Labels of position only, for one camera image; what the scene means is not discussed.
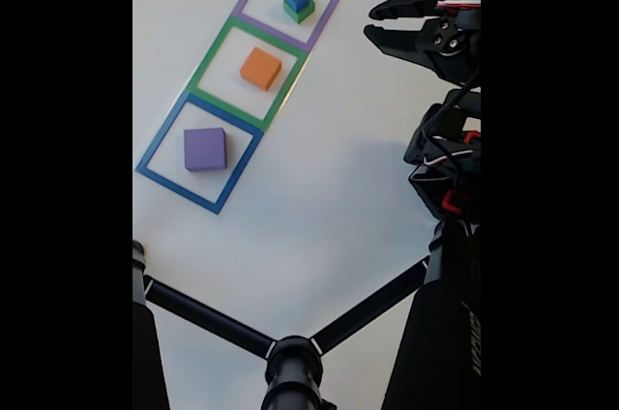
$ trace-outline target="white wire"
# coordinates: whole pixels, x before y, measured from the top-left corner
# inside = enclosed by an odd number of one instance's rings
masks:
[[[457,156],[465,156],[468,154],[473,154],[474,151],[472,150],[466,150],[466,151],[457,151],[457,152],[453,152],[452,153],[452,157],[457,157]],[[433,166],[436,165],[442,161],[445,161],[447,159],[447,156],[441,156],[438,159],[434,159],[433,161],[427,161],[426,158],[424,158],[424,165],[425,166]]]
[[[482,0],[444,0],[436,3],[437,7],[468,7],[477,8],[482,7]]]

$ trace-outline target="green square outline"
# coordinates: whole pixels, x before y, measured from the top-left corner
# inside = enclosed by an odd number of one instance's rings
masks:
[[[263,120],[260,120],[259,118],[256,118],[253,115],[248,114],[245,110],[241,110],[240,108],[224,100],[221,100],[218,97],[210,93],[207,93],[206,91],[202,91],[200,88],[197,87],[197,83],[200,81],[200,79],[202,78],[206,70],[209,68],[209,65],[213,61],[215,54],[217,53],[218,50],[220,50],[220,47],[223,44],[223,41],[228,36],[228,33],[230,33],[230,30],[233,27],[239,28],[242,31],[250,33],[251,35],[256,36],[260,40],[266,43],[272,44],[275,47],[281,50],[284,50],[297,57],[297,62],[294,64],[294,67],[292,67],[292,70],[286,77],[286,80],[283,82],[280,91],[278,92],[275,99],[273,100],[273,103],[271,104],[271,107],[269,108],[269,111],[267,112]],[[303,66],[305,65],[308,59],[308,56],[309,54],[305,52],[304,50],[300,49],[299,47],[286,43],[282,41],[281,39],[265,31],[262,31],[258,28],[255,28],[254,26],[246,23],[245,21],[231,15],[228,18],[228,20],[225,21],[225,24],[221,28],[217,37],[215,38],[215,41],[213,42],[208,52],[204,56],[204,59],[202,59],[202,62],[200,62],[200,65],[193,73],[192,79],[188,83],[186,89],[193,95],[199,97],[201,100],[207,103],[212,103],[216,105],[217,107],[222,108],[223,110],[240,118],[241,120],[245,120],[249,124],[254,125],[257,128],[260,128],[263,132],[265,132],[268,130],[269,126],[271,125],[271,122],[273,122],[273,119],[280,111],[283,101],[286,99],[288,93],[290,92],[290,88],[292,87],[293,83],[297,80],[301,69],[303,68]]]

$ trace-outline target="stacked cubes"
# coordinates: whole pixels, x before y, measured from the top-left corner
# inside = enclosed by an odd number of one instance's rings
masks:
[[[309,17],[314,8],[313,0],[283,0],[283,9],[297,23]]]

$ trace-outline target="cable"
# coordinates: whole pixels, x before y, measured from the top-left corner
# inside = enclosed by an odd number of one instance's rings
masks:
[[[475,83],[477,82],[477,78],[479,77],[479,73],[480,73],[480,69],[477,69],[471,75],[468,81],[464,83],[464,86],[462,86],[462,89],[458,91],[458,93],[454,96],[454,98],[451,99],[449,102],[445,103],[441,108],[439,108],[438,111],[434,115],[431,116],[431,118],[426,122],[426,124],[422,128],[422,135],[424,136],[424,139],[432,143],[434,146],[436,146],[437,149],[439,149],[443,154],[445,154],[447,159],[449,159],[452,165],[456,168],[457,177],[458,177],[458,173],[460,172],[459,163],[457,163],[454,160],[454,156],[452,155],[451,152],[445,149],[445,147],[441,143],[439,143],[436,139],[434,139],[431,136],[428,136],[427,132],[429,130],[429,127],[432,125],[432,123],[434,123],[447,110],[450,110],[454,108],[456,105],[458,105],[458,103],[464,98],[464,96],[466,96],[466,94],[473,88],[473,86],[475,86]]]
[[[447,160],[449,160],[452,163],[452,165],[456,169],[456,178],[454,179],[454,191],[456,192],[456,194],[460,194],[460,192],[459,192],[459,177],[460,177],[460,172],[461,172],[461,166],[456,161],[456,159],[454,159],[454,155],[451,152],[449,152],[437,139],[435,139],[434,137],[428,135],[428,130],[429,130],[429,127],[432,125],[432,123],[434,123],[441,115],[443,115],[447,110],[450,110],[450,109],[456,107],[456,105],[458,105],[459,102],[462,99],[464,99],[464,96],[466,96],[466,94],[477,83],[477,78],[479,77],[479,74],[480,74],[480,69],[477,69],[471,75],[471,77],[466,81],[466,83],[464,83],[464,85],[459,90],[459,92],[454,96],[454,98],[451,99],[449,102],[445,103],[441,108],[439,108],[438,111],[434,115],[431,116],[431,118],[426,122],[426,124],[422,128],[422,135],[423,135],[424,139],[426,141],[429,141],[437,149],[439,149],[443,154],[445,154],[444,157],[440,157],[437,160],[443,161],[443,160],[447,159]],[[436,164],[437,160],[430,161],[429,163]],[[470,226],[470,223],[468,221],[468,218],[464,219],[464,224],[466,226],[467,234],[468,235],[472,235],[471,226]]]

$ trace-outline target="black pipe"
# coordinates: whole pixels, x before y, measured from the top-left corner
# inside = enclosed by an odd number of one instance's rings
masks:
[[[261,359],[266,359],[274,339],[155,279],[148,277],[148,281],[152,281],[146,293],[148,302],[192,322]]]
[[[378,289],[360,304],[313,335],[312,339],[320,347],[322,355],[325,355],[395,304],[422,287],[424,277],[426,276],[424,262],[427,263],[428,260],[429,257],[420,260],[399,277]]]

